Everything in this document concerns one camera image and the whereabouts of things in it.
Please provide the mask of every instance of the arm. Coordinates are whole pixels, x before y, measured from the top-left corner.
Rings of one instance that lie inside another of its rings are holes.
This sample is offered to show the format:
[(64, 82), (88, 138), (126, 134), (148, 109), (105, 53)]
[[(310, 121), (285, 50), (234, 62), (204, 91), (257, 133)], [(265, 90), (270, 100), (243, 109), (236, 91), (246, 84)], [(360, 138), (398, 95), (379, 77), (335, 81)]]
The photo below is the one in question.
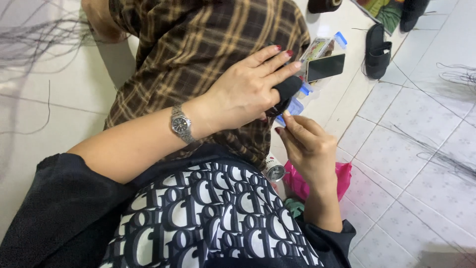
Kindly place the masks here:
[(276, 128), (291, 164), (309, 185), (304, 221), (340, 233), (342, 218), (337, 200), (335, 159), (337, 140), (316, 122), (283, 113), (286, 129)]
[[(280, 46), (269, 46), (231, 66), (204, 95), (182, 105), (198, 140), (212, 133), (239, 128), (279, 102), (272, 87), (300, 69)], [(71, 148), (93, 171), (125, 184), (155, 162), (187, 144), (170, 127), (171, 108), (117, 125)]]

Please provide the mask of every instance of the plastic container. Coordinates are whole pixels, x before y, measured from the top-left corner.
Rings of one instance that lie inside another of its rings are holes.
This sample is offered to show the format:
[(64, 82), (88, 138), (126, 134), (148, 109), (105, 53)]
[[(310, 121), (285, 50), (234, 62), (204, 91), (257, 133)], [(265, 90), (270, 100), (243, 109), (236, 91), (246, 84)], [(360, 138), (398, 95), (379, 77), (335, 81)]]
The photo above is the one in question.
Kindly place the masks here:
[[(303, 80), (303, 84), (299, 91), (291, 98), (291, 103), (288, 107), (289, 113), (292, 115), (301, 114), (312, 100), (319, 97), (321, 89), (332, 79), (332, 77), (327, 77), (312, 83), (306, 82), (304, 77), (306, 77), (307, 62), (324, 56), (343, 54), (346, 47), (347, 41), (340, 32), (337, 32), (333, 37), (317, 37), (314, 39), (300, 58), (303, 64), (301, 70), (296, 75)], [(286, 126), (281, 115), (276, 117), (276, 122), (281, 126)]]

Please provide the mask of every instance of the plaid skirt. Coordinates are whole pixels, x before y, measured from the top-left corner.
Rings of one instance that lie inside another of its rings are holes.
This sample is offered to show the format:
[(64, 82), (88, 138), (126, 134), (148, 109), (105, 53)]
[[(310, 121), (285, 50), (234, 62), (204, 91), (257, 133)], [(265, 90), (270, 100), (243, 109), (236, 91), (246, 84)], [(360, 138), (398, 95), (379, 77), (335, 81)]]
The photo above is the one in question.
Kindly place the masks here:
[[(105, 129), (202, 95), (231, 65), (270, 42), (292, 50), (293, 61), (310, 41), (293, 0), (109, 0), (109, 11), (139, 38), (139, 49), (136, 71), (118, 90)], [(264, 168), (273, 122), (215, 133), (161, 161), (209, 143)]]

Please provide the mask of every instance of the black boot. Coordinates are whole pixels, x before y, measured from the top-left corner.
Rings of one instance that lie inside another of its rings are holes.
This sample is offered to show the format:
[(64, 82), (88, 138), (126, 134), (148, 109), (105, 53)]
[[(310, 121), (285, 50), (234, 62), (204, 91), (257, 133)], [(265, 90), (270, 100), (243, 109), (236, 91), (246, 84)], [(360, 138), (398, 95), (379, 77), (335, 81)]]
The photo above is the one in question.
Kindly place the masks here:
[(418, 18), (425, 13), (430, 0), (405, 0), (403, 2), (402, 19), (400, 29), (409, 32), (415, 27)]

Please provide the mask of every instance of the smartphone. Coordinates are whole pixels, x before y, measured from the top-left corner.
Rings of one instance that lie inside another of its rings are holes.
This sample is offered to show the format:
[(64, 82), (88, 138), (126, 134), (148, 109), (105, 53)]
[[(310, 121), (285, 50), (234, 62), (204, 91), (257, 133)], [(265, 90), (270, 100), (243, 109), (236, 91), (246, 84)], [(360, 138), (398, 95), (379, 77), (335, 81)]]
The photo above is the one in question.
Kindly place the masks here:
[(344, 70), (345, 59), (345, 54), (338, 54), (308, 61), (306, 81), (310, 83), (329, 76), (341, 74)]

